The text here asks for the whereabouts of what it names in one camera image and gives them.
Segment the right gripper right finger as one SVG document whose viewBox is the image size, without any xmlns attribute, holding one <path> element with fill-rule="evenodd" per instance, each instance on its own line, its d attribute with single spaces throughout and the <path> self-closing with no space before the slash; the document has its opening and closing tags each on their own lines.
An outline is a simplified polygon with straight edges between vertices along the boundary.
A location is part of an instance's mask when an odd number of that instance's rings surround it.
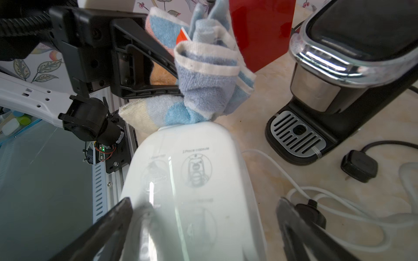
<svg viewBox="0 0 418 261">
<path fill-rule="evenodd" d="M 288 261 L 357 261 L 358 258 L 326 234 L 327 220 L 310 199 L 306 204 L 292 204 L 281 198 L 275 213 L 284 252 Z"/>
</svg>

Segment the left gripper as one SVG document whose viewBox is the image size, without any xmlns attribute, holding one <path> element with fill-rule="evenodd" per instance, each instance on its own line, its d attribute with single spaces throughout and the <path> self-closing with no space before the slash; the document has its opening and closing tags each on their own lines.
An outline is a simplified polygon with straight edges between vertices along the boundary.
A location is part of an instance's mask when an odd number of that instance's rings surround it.
<svg viewBox="0 0 418 261">
<path fill-rule="evenodd" d="M 54 6 L 49 16 L 76 94 L 88 98 L 112 82 L 122 99 L 182 96 L 175 84 L 151 84 L 155 64 L 178 76 L 173 56 L 143 28 L 146 14 Z"/>
</svg>

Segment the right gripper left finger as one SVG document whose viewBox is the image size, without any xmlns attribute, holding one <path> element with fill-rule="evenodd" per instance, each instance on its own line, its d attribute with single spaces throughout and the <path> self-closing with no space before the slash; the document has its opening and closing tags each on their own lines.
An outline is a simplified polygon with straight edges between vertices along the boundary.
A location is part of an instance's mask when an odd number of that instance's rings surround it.
<svg viewBox="0 0 418 261">
<path fill-rule="evenodd" d="M 50 260 L 92 261 L 99 254 L 100 261 L 118 261 L 132 216 L 131 200 L 126 197 Z"/>
</svg>

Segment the blue striped cloth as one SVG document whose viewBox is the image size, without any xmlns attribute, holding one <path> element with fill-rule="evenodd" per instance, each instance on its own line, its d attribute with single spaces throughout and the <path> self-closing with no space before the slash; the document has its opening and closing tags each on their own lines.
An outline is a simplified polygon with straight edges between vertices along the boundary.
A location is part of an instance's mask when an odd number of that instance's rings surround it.
<svg viewBox="0 0 418 261">
<path fill-rule="evenodd" d="M 239 51 L 228 1 L 217 1 L 209 13 L 197 4 L 190 23 L 153 7 L 145 30 L 174 57 L 180 95 L 137 99 L 121 107 L 120 117 L 133 128 L 153 133 L 213 121 L 233 113 L 254 92 L 256 75 Z"/>
</svg>

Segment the white coffee machine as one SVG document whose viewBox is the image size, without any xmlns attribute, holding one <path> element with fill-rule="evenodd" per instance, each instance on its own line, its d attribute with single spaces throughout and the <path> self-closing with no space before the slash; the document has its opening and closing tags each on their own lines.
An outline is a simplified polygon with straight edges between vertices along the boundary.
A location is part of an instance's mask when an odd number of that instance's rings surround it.
<svg viewBox="0 0 418 261">
<path fill-rule="evenodd" d="M 136 150 L 122 198 L 123 261 L 264 261 L 266 241 L 241 151 L 213 122 L 159 129 Z"/>
</svg>

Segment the black coffee machine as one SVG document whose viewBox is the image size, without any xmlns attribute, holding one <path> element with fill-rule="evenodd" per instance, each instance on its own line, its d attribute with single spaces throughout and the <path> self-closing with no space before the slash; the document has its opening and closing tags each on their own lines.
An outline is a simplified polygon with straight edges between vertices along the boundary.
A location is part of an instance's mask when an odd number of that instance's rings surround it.
<svg viewBox="0 0 418 261">
<path fill-rule="evenodd" d="M 418 79 L 417 1 L 329 1 L 292 34 L 291 101 L 265 136 L 287 162 L 335 149 Z"/>
</svg>

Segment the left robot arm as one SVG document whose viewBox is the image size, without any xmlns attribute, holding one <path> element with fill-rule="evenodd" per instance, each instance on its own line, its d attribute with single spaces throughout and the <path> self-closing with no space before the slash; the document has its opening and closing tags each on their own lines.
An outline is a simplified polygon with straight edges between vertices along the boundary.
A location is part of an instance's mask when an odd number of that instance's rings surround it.
<svg viewBox="0 0 418 261">
<path fill-rule="evenodd" d="M 1 105 L 72 132 L 83 141 L 116 147 L 124 137 L 108 107 L 90 94 L 110 88 L 122 99 L 180 95 L 175 85 L 152 85 L 151 66 L 172 76 L 174 58 L 145 30 L 147 14 L 133 12 L 134 1 L 2 1 L 1 60 L 15 76 L 1 71 Z M 35 80 L 48 79 L 65 63 L 73 95 L 29 81 L 25 59 L 40 43 L 62 60 L 44 62 Z"/>
</svg>

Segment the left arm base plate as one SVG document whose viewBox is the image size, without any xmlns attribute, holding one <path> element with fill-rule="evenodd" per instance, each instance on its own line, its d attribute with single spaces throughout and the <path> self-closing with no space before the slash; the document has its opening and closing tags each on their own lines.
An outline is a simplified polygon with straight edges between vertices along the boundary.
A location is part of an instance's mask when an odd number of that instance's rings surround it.
<svg viewBox="0 0 418 261">
<path fill-rule="evenodd" d="M 108 119 L 121 129 L 124 134 L 123 138 L 120 140 L 120 143 L 112 146 L 105 146 L 98 142 L 85 142 L 83 161 L 90 165 L 94 165 L 96 162 L 105 163 L 106 173 L 111 174 L 129 165 L 132 152 L 128 139 L 128 127 L 125 121 L 117 113 L 112 114 Z"/>
</svg>

